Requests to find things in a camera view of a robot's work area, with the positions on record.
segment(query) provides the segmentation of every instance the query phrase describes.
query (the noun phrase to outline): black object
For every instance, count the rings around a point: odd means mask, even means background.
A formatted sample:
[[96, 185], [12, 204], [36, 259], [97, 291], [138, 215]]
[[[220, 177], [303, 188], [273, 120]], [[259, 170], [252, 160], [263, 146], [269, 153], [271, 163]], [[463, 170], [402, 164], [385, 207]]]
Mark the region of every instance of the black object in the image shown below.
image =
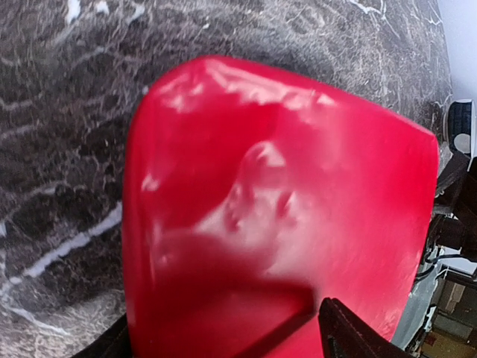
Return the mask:
[[[472, 101], [456, 101], [450, 105], [449, 112], [447, 113], [447, 137], [450, 150], [453, 153], [459, 150], [455, 147], [454, 139], [459, 134], [466, 134], [470, 136], [473, 116], [473, 102]], [[465, 154], [470, 153], [470, 148], [466, 150]]]
[[72, 358], [132, 358], [126, 315]]
[[337, 299], [325, 298], [318, 316], [325, 358], [409, 358]]
[[437, 187], [443, 189], [443, 194], [435, 199], [435, 213], [452, 213], [456, 219], [439, 219], [435, 241], [460, 249], [462, 257], [477, 262], [477, 160], [472, 161], [469, 171], [464, 170], [469, 161], [463, 154], [455, 153], [449, 168], [439, 177]]

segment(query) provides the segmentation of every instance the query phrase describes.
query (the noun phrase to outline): red plastic object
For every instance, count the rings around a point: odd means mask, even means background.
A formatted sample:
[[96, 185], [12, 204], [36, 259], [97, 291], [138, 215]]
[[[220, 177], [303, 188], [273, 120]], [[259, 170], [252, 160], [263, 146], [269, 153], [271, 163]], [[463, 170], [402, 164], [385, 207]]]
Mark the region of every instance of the red plastic object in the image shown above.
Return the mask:
[[321, 357], [325, 297], [390, 339], [437, 165], [431, 133], [308, 78], [226, 57], [169, 72], [127, 143], [135, 357]]

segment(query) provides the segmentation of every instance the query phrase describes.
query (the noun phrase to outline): marble countertop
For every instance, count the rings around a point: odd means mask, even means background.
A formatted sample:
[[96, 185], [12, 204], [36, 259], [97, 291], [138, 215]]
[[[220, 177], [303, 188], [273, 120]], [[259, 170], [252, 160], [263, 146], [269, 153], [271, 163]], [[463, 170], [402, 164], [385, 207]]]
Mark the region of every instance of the marble countertop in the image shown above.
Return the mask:
[[132, 115], [165, 71], [227, 54], [316, 78], [440, 133], [436, 0], [0, 3], [0, 357], [68, 357], [124, 313]]

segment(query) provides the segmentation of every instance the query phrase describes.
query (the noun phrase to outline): red container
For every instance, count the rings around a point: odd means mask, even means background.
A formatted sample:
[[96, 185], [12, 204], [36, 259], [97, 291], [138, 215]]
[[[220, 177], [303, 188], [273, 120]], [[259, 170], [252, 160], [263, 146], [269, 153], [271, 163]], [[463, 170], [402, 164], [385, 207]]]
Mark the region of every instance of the red container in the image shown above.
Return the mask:
[[127, 143], [135, 357], [321, 357], [325, 297], [390, 339], [437, 165], [428, 131], [290, 72], [203, 57], [164, 75]]

